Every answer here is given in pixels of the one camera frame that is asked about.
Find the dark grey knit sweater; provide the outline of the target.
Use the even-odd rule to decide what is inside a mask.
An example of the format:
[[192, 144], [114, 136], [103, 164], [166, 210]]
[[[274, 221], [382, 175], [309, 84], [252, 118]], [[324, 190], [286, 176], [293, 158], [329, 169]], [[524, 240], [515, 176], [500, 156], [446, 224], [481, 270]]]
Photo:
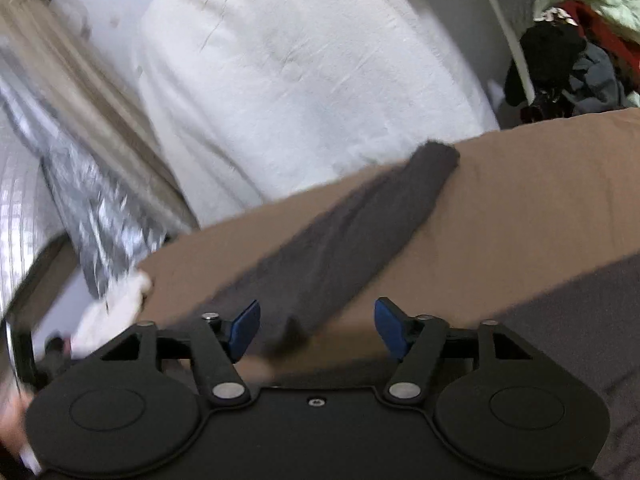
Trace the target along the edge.
[[[406, 249], [459, 162], [454, 148], [425, 145], [201, 310], [231, 316], [258, 301], [254, 349], [302, 348]], [[480, 331], [477, 362], [440, 362], [422, 402], [386, 401], [369, 386], [265, 388], [245, 408], [210, 411], [164, 477], [637, 478], [639, 248], [473, 326], [445, 321], [477, 330], [488, 320], [499, 325]], [[384, 347], [362, 367], [388, 382], [398, 362]]]

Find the pile of clothes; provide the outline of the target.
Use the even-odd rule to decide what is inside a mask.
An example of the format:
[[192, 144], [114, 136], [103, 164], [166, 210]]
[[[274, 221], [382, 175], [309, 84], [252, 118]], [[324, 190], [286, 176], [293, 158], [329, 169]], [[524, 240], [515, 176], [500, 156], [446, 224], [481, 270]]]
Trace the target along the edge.
[[524, 124], [639, 105], [639, 0], [534, 0], [506, 74]]

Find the silver foil storage bag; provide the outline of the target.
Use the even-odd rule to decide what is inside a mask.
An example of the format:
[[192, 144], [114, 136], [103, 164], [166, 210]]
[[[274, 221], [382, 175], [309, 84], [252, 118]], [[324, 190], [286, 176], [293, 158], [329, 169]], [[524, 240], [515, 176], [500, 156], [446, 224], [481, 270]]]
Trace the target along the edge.
[[101, 296], [198, 224], [136, 100], [44, 0], [1, 0], [1, 307], [84, 271]]

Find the white duvet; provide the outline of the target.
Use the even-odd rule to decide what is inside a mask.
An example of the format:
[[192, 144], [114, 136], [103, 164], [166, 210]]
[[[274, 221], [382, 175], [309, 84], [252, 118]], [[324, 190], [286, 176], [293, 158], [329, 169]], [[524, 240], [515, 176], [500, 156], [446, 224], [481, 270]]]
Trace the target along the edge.
[[129, 82], [201, 226], [494, 130], [422, 0], [53, 0]]

